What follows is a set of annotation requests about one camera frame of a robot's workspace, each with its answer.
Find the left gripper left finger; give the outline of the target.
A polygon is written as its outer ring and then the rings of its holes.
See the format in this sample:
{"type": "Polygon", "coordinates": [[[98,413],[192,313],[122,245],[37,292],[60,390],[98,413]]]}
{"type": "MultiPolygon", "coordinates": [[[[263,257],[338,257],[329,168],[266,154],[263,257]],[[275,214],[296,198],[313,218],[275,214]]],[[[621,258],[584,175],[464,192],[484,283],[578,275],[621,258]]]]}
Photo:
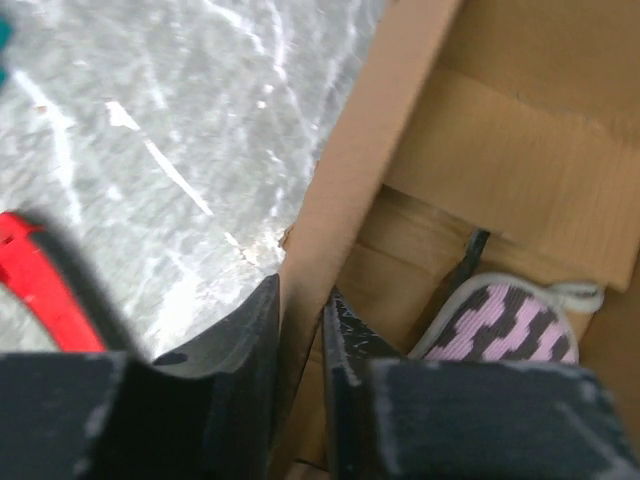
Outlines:
{"type": "Polygon", "coordinates": [[[1,358],[5,479],[262,479],[280,281],[146,362],[123,352],[1,358]]]}

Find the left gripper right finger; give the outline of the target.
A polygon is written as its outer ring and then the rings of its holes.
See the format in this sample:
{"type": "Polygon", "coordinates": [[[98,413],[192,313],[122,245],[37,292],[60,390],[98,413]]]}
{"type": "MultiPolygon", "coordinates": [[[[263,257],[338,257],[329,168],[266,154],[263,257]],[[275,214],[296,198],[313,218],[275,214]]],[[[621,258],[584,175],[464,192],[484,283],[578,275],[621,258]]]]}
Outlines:
{"type": "Polygon", "coordinates": [[[411,360],[333,291],[323,319],[334,479],[635,479],[611,397],[559,363],[411,360]]]}

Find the purple black striped sponge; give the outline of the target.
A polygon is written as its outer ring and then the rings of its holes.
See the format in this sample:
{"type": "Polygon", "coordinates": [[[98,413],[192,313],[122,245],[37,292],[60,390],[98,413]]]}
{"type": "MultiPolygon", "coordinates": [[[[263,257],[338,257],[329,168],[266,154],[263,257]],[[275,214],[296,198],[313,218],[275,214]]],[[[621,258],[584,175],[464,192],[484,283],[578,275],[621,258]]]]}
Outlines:
{"type": "Polygon", "coordinates": [[[576,364],[568,314],[591,316],[603,302],[604,289],[589,282],[541,287],[510,274],[478,274],[449,296],[409,357],[576,364]]]}

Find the red black utility knife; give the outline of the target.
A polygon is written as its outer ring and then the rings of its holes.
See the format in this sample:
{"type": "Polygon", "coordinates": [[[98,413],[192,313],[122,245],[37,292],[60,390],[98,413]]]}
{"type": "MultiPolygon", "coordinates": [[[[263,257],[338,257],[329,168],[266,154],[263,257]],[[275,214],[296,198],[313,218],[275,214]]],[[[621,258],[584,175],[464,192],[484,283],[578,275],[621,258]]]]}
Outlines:
{"type": "Polygon", "coordinates": [[[48,228],[15,211],[1,214],[1,284],[62,351],[135,350],[79,260],[48,228]]]}

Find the brown cardboard express box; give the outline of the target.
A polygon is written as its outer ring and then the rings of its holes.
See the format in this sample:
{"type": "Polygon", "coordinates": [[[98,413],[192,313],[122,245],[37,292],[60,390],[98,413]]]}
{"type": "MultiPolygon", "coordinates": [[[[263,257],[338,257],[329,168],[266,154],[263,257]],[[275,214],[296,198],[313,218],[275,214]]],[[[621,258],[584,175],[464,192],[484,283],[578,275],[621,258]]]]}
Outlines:
{"type": "Polygon", "coordinates": [[[328,469],[323,309],[409,353],[482,273],[604,289],[579,362],[639,464],[639,5],[392,1],[283,240],[268,475],[328,469]]]}

